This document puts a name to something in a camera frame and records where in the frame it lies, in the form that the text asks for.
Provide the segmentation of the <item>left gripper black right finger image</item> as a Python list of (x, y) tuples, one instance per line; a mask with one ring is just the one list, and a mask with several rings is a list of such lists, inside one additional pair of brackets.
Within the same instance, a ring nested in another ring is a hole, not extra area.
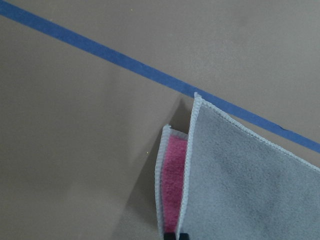
[(178, 240), (190, 240), (189, 234), (184, 232), (180, 233)]

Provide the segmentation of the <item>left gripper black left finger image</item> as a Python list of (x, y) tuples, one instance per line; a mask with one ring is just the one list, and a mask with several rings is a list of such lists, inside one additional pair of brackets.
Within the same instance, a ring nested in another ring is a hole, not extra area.
[(174, 232), (165, 232), (163, 234), (163, 240), (176, 240), (176, 234)]

